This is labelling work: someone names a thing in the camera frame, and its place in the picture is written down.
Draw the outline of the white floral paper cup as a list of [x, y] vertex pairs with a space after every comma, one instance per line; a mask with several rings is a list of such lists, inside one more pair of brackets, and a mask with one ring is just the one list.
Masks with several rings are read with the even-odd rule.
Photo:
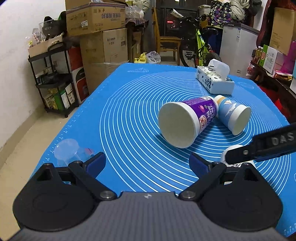
[[228, 162], [226, 162], [226, 157], [227, 157], [228, 161], [230, 160], [230, 161], [237, 162], [238, 160], [240, 160], [237, 157], [237, 152], [233, 151], [233, 150], [239, 149], [241, 147], [243, 147], [243, 145], [232, 145], [232, 146], [228, 147], [226, 150], [223, 151], [221, 158], [220, 158], [220, 162], [225, 164], [227, 167], [240, 168], [243, 163], [248, 163], [248, 164], [253, 165], [255, 167], [255, 163], [253, 160], [239, 162], [239, 163], [235, 163], [235, 164], [229, 164]]

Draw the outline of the light blue paper cup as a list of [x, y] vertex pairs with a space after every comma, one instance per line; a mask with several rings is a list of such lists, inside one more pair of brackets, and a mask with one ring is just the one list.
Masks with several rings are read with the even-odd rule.
[[250, 120], [251, 108], [222, 95], [214, 100], [218, 104], [217, 118], [234, 136], [242, 133]]

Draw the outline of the clear plastic cup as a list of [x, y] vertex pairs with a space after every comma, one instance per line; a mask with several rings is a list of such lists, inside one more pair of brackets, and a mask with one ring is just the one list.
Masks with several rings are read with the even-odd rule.
[[68, 166], [74, 161], [87, 161], [95, 155], [90, 148], [80, 147], [75, 139], [67, 138], [59, 142], [54, 149], [54, 156], [59, 167]]

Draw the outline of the purple paper cup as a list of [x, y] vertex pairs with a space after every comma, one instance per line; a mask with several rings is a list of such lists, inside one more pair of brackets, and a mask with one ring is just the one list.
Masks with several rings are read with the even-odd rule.
[[168, 102], [159, 110], [158, 124], [165, 140], [176, 148], [188, 148], [217, 116], [213, 97]]

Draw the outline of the dark wooden side table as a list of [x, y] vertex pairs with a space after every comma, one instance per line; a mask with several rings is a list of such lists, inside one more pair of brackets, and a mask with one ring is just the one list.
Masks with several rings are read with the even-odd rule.
[[250, 79], [255, 82], [278, 107], [289, 123], [295, 123], [295, 93], [290, 87], [267, 72], [254, 61], [250, 62], [254, 68]]

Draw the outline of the white tissue box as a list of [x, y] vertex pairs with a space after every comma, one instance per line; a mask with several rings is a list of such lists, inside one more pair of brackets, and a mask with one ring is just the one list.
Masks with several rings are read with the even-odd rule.
[[197, 67], [196, 78], [211, 94], [231, 95], [235, 83], [228, 77], [229, 72], [227, 64], [212, 59], [208, 66]]

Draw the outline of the green white product box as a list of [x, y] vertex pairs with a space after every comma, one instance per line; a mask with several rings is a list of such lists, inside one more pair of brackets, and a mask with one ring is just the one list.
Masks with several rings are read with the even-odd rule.
[[278, 51], [268, 45], [263, 46], [259, 66], [266, 70], [269, 74], [274, 71], [274, 65], [277, 59]]

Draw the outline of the tall cardboard box right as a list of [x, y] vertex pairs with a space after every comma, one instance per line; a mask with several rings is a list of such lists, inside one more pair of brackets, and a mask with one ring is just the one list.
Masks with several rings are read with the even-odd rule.
[[295, 40], [295, 11], [275, 8], [269, 46], [287, 55]]

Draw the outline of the white chest freezer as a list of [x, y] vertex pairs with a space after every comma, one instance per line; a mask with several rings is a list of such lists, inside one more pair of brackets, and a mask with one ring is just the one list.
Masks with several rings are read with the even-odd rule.
[[258, 30], [244, 24], [224, 24], [219, 56], [230, 67], [231, 75], [246, 77], [258, 34]]

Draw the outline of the green black bicycle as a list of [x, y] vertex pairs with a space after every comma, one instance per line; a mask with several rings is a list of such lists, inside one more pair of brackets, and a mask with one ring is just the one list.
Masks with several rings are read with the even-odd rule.
[[218, 35], [218, 29], [208, 26], [208, 14], [195, 18], [184, 16], [175, 9], [172, 9], [170, 14], [179, 20], [179, 54], [185, 67], [207, 66], [212, 59], [221, 61], [209, 44], [209, 38]]

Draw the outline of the black metal shelf rack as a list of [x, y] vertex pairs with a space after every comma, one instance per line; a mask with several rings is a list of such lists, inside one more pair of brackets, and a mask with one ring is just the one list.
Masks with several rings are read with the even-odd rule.
[[[64, 55], [67, 70], [65, 73], [56, 70], [52, 60], [52, 56], [59, 53]], [[34, 70], [33, 63], [39, 60], [44, 61], [45, 69], [43, 69], [43, 73], [38, 75]], [[56, 42], [49, 46], [46, 52], [29, 56], [28, 62], [45, 111], [60, 114], [67, 118], [79, 104], [74, 90], [66, 43]]]

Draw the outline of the wooden chair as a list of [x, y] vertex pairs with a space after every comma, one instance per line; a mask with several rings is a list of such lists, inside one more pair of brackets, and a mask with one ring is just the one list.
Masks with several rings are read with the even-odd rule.
[[178, 37], [161, 36], [159, 32], [159, 22], [156, 8], [152, 8], [152, 25], [154, 30], [154, 39], [156, 52], [173, 52], [173, 59], [180, 66], [180, 45], [181, 39]]

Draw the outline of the yellow toy vehicle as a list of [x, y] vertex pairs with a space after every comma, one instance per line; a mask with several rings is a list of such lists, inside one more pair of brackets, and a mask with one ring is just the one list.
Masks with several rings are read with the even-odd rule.
[[147, 56], [146, 53], [140, 54], [138, 58], [134, 58], [133, 63], [145, 64], [147, 63]]

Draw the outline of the middle cardboard box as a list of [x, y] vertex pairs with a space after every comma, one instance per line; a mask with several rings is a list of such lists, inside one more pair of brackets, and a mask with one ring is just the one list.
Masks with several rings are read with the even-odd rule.
[[83, 65], [126, 63], [127, 29], [119, 28], [84, 35], [80, 38]]

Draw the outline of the open top cardboard box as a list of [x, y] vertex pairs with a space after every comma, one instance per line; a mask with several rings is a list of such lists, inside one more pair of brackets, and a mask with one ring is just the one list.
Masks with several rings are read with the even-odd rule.
[[81, 36], [125, 27], [123, 1], [65, 1], [67, 32]]

